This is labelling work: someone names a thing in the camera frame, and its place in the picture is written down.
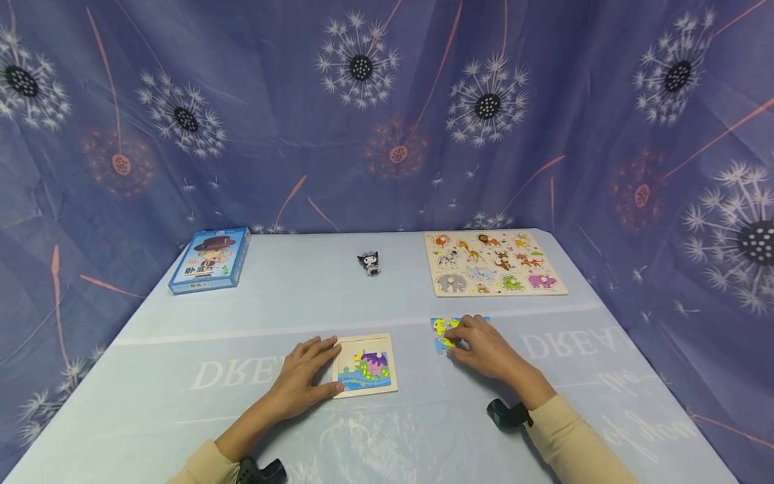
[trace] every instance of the wrist strap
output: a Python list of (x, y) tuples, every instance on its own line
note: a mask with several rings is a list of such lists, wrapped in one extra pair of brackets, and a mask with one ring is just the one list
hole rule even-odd
[(285, 466), (278, 458), (263, 469), (258, 469), (252, 457), (245, 457), (239, 462), (237, 484), (283, 484), (287, 480)]
[(486, 413), (501, 431), (512, 431), (524, 424), (532, 427), (535, 424), (529, 415), (527, 407), (524, 407), (524, 403), (519, 403), (512, 408), (508, 408), (508, 406), (498, 398), (497, 400), (493, 400), (486, 407)]

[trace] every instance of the fabric backdrop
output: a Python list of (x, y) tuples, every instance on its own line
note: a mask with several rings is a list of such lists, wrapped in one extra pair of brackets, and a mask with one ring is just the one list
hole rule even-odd
[(552, 232), (774, 475), (774, 2), (6, 0), (0, 476), (204, 228)]

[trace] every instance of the table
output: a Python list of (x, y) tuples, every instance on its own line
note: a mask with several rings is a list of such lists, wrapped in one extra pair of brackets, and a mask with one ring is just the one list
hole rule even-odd
[[(464, 313), (490, 316), (641, 482), (736, 482), (556, 239), (530, 232), (569, 295), (436, 298), (423, 235), (408, 232), (257, 235), (234, 289), (172, 296), (170, 269), (6, 482), (163, 482), (298, 341), (381, 332), (399, 391), (275, 429), (261, 466), (281, 458), (290, 482), (553, 482), (525, 433), (486, 414), (513, 396), (435, 353), (429, 318)], [(368, 250), (377, 277), (358, 265)]]

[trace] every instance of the small figurine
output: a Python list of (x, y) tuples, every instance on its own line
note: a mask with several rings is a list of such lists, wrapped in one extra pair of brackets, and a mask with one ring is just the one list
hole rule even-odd
[(379, 267), (378, 252), (365, 252), (362, 256), (358, 256), (358, 260), (369, 276), (375, 276), (382, 271), (382, 268)]

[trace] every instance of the blue box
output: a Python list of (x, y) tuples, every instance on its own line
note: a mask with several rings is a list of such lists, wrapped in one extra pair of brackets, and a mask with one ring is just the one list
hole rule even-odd
[(170, 290), (185, 294), (236, 287), (249, 243), (247, 227), (193, 234), (168, 284)]

